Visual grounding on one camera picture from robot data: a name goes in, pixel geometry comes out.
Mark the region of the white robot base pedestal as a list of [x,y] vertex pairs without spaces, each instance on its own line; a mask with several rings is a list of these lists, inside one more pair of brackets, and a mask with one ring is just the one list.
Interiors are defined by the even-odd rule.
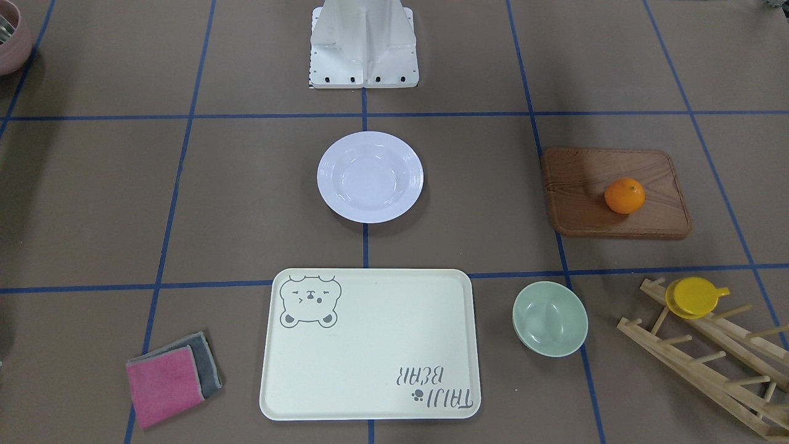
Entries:
[[400,1],[326,1],[312,11],[311,88],[414,88],[412,9]]

